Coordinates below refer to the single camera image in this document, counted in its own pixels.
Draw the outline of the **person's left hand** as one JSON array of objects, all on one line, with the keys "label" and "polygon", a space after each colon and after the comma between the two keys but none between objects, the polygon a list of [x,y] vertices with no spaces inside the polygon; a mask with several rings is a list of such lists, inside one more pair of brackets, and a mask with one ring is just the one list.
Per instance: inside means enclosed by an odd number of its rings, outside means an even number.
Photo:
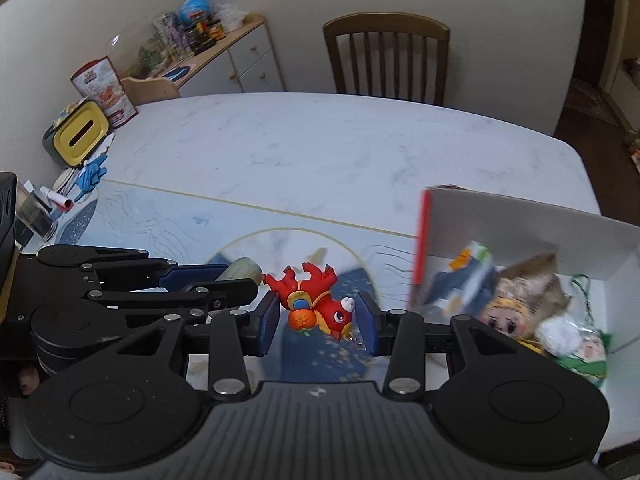
[{"label": "person's left hand", "polygon": [[20,393],[23,398],[31,396],[40,385],[40,375],[35,367],[26,367],[18,374]]}]

